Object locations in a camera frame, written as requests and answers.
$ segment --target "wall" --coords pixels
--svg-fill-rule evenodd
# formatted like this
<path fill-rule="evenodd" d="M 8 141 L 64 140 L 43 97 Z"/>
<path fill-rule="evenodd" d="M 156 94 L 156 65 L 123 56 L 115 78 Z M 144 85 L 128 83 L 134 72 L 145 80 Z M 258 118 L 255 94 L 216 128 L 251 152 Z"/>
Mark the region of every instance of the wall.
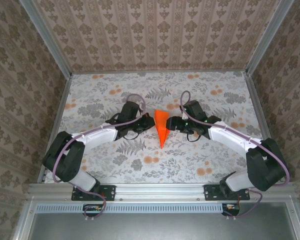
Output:
<path fill-rule="evenodd" d="M 244 69 L 278 0 L 36 0 L 76 73 Z"/>
<path fill-rule="evenodd" d="M 300 0 L 294 1 L 252 78 L 300 200 Z"/>
<path fill-rule="evenodd" d="M 17 0 L 0 1 L 0 240 L 37 181 L 65 79 Z"/>

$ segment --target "damask wallpaper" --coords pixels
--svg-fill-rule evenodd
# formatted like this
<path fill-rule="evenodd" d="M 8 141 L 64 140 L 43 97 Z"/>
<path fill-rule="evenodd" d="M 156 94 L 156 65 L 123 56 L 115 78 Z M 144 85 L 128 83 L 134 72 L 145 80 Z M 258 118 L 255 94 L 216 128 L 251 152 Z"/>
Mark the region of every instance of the damask wallpaper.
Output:
<path fill-rule="evenodd" d="M 119 113 L 131 93 L 141 94 L 146 110 L 181 116 L 184 90 L 198 100 L 208 116 L 215 115 L 239 131 L 261 138 L 261 131 L 242 72 L 165 72 L 73 75 L 59 131 L 80 133 L 100 126 Z M 131 99 L 140 103 L 137 97 Z M 201 137 L 189 142 L 170 131 L 160 148 L 157 129 L 135 133 L 85 152 L 81 168 L 101 183 L 219 182 L 246 168 L 246 161 L 229 147 Z M 189 136 L 195 140 L 198 135 Z M 53 183 L 49 171 L 45 183 Z"/>
<path fill-rule="evenodd" d="M 295 0 L 252 76 L 300 200 L 300 0 Z"/>
<path fill-rule="evenodd" d="M 37 181 L 65 79 L 17 0 L 0 1 L 0 240 Z"/>
<path fill-rule="evenodd" d="M 279 0 L 35 0 L 72 72 L 244 69 Z"/>

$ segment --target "gray leaf pattern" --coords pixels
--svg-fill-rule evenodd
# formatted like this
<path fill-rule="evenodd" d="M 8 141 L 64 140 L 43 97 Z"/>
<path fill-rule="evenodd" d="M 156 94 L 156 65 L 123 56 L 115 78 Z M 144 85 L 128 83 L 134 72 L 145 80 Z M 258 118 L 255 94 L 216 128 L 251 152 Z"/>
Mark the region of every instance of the gray leaf pattern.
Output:
<path fill-rule="evenodd" d="M 229 83 L 236 87 L 229 88 Z M 191 99 L 198 100 L 208 116 L 218 116 L 244 134 L 261 137 L 242 72 L 73 75 L 59 131 L 79 133 L 101 125 L 121 111 L 131 93 L 144 97 L 152 117 L 156 109 L 181 116 L 183 90 L 191 92 Z M 138 97 L 129 100 L 141 103 Z M 198 183 L 218 182 L 230 172 L 246 168 L 246 163 L 225 145 L 204 137 L 188 142 L 187 136 L 177 131 L 170 131 L 161 149 L 153 127 L 134 140 L 121 138 L 86 152 L 81 168 L 102 183 Z M 45 182 L 52 182 L 50 172 Z"/>

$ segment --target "black cable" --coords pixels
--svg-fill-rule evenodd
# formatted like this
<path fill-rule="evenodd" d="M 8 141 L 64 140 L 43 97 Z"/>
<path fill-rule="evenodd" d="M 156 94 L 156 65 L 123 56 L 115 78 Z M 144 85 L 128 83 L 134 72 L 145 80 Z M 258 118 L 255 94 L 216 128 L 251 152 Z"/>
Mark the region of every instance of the black cable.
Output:
<path fill-rule="evenodd" d="M 136 137 L 131 138 L 131 139 L 127 139 L 126 136 L 123 136 L 123 138 L 124 138 L 125 140 L 128 140 L 128 141 L 135 140 L 137 137 L 139 137 L 139 133 L 138 133 L 138 135 L 137 135 Z"/>
<path fill-rule="evenodd" d="M 196 140 L 190 141 L 190 140 L 189 140 L 189 134 L 186 135 L 186 139 L 187 139 L 190 143 L 194 143 L 194 142 L 198 141 L 200 138 L 201 138 L 201 135 L 199 135 L 198 138 L 197 138 Z"/>

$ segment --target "gray panel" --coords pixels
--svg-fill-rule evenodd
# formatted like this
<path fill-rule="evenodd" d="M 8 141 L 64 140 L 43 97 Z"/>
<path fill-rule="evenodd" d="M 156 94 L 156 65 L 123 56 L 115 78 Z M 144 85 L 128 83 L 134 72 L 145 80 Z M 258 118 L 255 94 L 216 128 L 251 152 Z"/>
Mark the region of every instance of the gray panel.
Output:
<path fill-rule="evenodd" d="M 251 204 L 242 204 L 249 208 Z M 216 213 L 36 214 L 31 240 L 294 240 L 285 203 L 262 203 L 251 214 L 226 219 Z"/>

